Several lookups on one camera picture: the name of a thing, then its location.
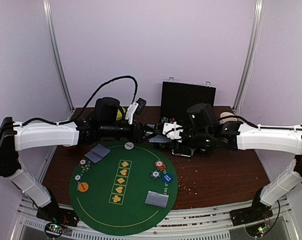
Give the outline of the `white dealer button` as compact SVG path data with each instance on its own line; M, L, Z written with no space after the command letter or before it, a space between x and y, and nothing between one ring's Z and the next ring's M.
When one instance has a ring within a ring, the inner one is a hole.
M132 142L126 142L126 143L124 144L124 148L125 148L126 150L132 150L132 149L134 148L134 144L133 144Z

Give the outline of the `blue playing card deck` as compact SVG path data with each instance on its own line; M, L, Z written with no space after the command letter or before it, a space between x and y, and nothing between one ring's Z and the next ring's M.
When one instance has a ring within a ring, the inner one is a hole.
M166 136L162 136L162 135L156 135L150 139L148 139L148 141L150 143L158 143L158 144L164 144L164 143L170 143L171 139L167 138Z

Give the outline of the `red cream poker chip stack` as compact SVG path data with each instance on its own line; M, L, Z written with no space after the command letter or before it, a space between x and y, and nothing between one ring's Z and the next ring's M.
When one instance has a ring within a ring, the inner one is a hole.
M155 166L159 171L164 171L166 169L165 163L161 160L156 161Z

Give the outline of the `blue small blind button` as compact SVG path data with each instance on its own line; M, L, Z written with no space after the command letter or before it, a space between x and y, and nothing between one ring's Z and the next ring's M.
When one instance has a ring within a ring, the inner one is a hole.
M171 182L173 182L173 180L174 180L174 176L172 175L172 174L170 174L170 173L165 173L163 176L162 176L162 181L164 182L164 183L171 183Z

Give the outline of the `green white small chip stack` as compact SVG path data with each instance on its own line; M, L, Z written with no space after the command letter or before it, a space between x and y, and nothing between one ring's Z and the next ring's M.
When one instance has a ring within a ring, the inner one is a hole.
M82 180L82 175L81 174L77 174L74 176L74 181L77 183L80 183Z

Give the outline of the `orange big blind button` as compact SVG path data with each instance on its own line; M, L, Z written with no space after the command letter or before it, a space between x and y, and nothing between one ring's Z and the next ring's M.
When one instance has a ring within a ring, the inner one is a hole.
M89 184L87 182L81 182L78 184L78 191L85 193L89 190Z

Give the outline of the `single blue playing card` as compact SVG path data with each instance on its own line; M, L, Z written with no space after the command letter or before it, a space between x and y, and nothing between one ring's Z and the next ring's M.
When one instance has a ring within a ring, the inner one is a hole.
M102 159L100 155L98 155L92 151L85 154L85 157L95 164L98 163Z

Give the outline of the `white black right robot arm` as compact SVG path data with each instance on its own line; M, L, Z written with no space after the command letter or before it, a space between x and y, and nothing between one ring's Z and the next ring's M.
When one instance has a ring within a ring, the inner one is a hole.
M174 209L212 207L253 199L255 192L274 180L293 159L276 151L225 151L212 155L175 157L164 151L179 179Z

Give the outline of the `lime green plastic bowl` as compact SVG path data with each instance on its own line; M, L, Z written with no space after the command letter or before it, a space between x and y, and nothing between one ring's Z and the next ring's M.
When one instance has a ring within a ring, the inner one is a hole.
M125 118L126 109L124 107L121 107L121 109L118 109L116 120L120 121Z

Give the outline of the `white patterned ceramic mug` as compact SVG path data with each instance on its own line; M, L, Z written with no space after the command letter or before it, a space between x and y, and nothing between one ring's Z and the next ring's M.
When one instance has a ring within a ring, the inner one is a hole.
M238 118L235 117L235 114L234 113L231 113L231 112L222 112L220 114L220 117L219 117L219 123L220 124L224 124L226 122L236 122L238 121Z

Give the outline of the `black poker chip case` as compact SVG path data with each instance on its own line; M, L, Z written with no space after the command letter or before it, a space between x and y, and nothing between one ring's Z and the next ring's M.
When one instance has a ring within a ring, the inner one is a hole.
M190 125L187 109L199 103L210 104L213 108L215 92L216 88L210 86L163 82L159 124L176 121L181 125Z

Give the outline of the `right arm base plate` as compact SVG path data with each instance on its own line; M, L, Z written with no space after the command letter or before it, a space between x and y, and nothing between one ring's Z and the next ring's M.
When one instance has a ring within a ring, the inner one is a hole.
M273 212L270 207L250 206L230 211L233 226L245 225L259 220L264 220L266 216L273 216Z

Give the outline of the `silver aluminium frame post right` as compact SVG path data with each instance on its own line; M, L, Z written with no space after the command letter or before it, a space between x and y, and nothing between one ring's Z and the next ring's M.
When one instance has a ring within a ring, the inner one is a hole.
M256 50L258 48L258 41L260 36L261 24L262 24L263 8L264 8L264 1L256 0L247 54L244 62L243 71L241 74L239 87L233 105L233 111L238 114L240 113L240 109L244 103L246 91L251 78L251 73L253 69L253 59Z

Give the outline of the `silver aluminium frame post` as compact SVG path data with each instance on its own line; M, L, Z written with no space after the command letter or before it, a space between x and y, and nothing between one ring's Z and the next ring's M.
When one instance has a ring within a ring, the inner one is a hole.
M52 14L52 8L51 8L51 1L50 0L43 0L43 7L44 7L44 14L48 26L51 46L53 50L53 56L55 61L55 66L57 69L58 78L62 87L62 92L65 96L68 108L70 111L73 111L74 105L71 99L70 91L65 79L65 74L62 66L62 61L59 53L56 33L55 33L55 26L54 26L54 20L53 20L53 14Z
M240 109L244 103L246 91L251 78L251 73L253 69L253 59L256 50L258 48L258 41L260 36L261 24L262 24L263 8L264 8L264 1L256 0L247 54L244 62L243 71L241 74L239 87L233 105L233 111L238 114L240 113Z

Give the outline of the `silver aluminium frame post left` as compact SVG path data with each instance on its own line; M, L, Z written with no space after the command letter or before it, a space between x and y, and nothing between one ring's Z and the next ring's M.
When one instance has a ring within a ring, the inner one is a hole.
M55 66L57 69L58 78L62 87L62 92L65 96L68 108L70 111L73 111L74 105L71 99L70 91L65 79L65 74L62 66L62 61L59 53L56 33L55 33L55 26L54 26L54 20L53 20L53 14L52 14L52 8L51 8L51 1L50 0L43 0L43 7L44 7L44 14L48 26L51 46L53 50L53 56L55 61Z

